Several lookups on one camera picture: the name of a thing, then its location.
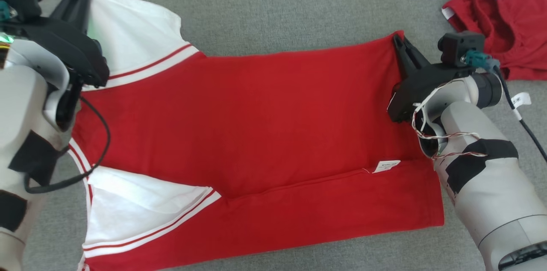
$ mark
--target red fabric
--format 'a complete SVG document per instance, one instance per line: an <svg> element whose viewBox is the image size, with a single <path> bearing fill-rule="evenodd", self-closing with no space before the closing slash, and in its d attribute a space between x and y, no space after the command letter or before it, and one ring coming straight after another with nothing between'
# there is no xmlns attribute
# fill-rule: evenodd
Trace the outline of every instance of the red fabric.
<svg viewBox="0 0 547 271"><path fill-rule="evenodd" d="M146 80L86 92L112 131L104 166L222 195L165 236L86 263L156 270L442 225L431 161L411 127L385 111L400 80L392 38L262 56L197 53ZM84 105L73 136L91 162L102 128ZM381 160L402 162L371 174Z"/></svg>
<svg viewBox="0 0 547 271"><path fill-rule="evenodd" d="M509 80L547 80L547 0L450 0L457 30L486 36Z"/></svg>

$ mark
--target black patch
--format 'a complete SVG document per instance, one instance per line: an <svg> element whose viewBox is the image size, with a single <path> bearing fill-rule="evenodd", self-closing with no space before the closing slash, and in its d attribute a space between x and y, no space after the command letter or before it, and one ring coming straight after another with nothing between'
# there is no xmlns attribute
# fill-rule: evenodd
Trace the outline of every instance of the black patch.
<svg viewBox="0 0 547 271"><path fill-rule="evenodd" d="M31 131L8 168L28 174L39 185L46 186L62 154L62 151L56 150L47 140Z"/></svg>
<svg viewBox="0 0 547 271"><path fill-rule="evenodd" d="M15 232L23 222L26 211L26 199L0 190L0 227Z"/></svg>
<svg viewBox="0 0 547 271"><path fill-rule="evenodd" d="M454 193L459 193L463 186L486 167L486 161L492 159L517 158L518 151L509 141L480 139L463 150L479 152L488 156L459 156L446 168L448 184Z"/></svg>

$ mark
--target gray fabric surface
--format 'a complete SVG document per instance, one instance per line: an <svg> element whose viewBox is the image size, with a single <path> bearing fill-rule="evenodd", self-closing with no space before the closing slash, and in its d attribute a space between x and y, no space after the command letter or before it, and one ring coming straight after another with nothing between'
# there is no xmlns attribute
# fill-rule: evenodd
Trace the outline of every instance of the gray fabric surface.
<svg viewBox="0 0 547 271"><path fill-rule="evenodd" d="M50 12L59 0L46 0ZM448 0L148 0L182 16L182 35L208 55L246 55L317 49L371 41L404 29L431 61L437 40L452 31L440 12ZM528 91L533 105L521 109L528 125L547 146L544 82L511 82L512 94ZM522 170L547 200L547 167L507 105L485 110L520 153ZM70 158L56 178L76 174ZM413 232L370 236L191 265L184 271L353 270L459 271L484 269L467 230L444 195L446 224ZM27 244L28 271L74 270L86 227L82 185L49 196Z"/></svg>

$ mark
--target white label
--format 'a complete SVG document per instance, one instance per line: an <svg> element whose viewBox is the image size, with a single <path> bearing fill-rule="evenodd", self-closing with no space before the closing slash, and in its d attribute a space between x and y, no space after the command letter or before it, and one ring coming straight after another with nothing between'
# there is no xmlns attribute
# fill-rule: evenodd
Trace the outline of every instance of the white label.
<svg viewBox="0 0 547 271"><path fill-rule="evenodd" d="M530 99L530 94L528 94L528 92L521 92L520 94L516 94L513 98L511 98L511 101L515 106L515 109L522 105L529 106L532 104L532 100Z"/></svg>
<svg viewBox="0 0 547 271"><path fill-rule="evenodd" d="M373 174L377 173L377 172L383 172L383 171L391 170L391 168L393 166L396 166L399 163L401 163L401 160L380 161L380 162L378 162L378 166L376 167L376 170L373 171Z"/></svg>

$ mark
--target t-shirt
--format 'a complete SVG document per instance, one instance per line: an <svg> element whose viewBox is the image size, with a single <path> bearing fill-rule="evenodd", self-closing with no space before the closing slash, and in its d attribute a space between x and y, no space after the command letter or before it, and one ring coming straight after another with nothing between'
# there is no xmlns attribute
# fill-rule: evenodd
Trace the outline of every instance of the t-shirt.
<svg viewBox="0 0 547 271"><path fill-rule="evenodd" d="M156 270L443 224L431 160L386 112L400 80L393 35L216 57L142 0L92 0L90 20L111 77L82 96L112 141L84 181L81 269ZM82 105L72 134L87 171L104 127Z"/></svg>
<svg viewBox="0 0 547 271"><path fill-rule="evenodd" d="M484 34L509 80L547 80L547 0L450 0L443 14L457 31Z"/></svg>

